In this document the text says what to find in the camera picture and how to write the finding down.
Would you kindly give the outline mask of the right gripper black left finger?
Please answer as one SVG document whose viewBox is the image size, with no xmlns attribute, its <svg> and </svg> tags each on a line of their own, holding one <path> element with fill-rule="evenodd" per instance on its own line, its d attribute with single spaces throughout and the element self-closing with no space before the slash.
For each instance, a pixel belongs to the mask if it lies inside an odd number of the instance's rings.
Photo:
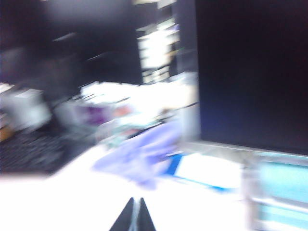
<svg viewBox="0 0 308 231">
<path fill-rule="evenodd" d="M 113 223 L 110 231 L 137 231 L 138 203 L 131 197 Z"/>
</svg>

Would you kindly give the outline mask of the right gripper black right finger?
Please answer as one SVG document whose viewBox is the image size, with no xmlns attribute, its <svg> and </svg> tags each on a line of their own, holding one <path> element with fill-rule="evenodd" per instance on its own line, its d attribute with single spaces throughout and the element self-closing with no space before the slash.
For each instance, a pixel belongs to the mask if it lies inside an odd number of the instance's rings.
<svg viewBox="0 0 308 231">
<path fill-rule="evenodd" d="M 140 199 L 138 231 L 156 231 L 144 198 Z"/>
</svg>

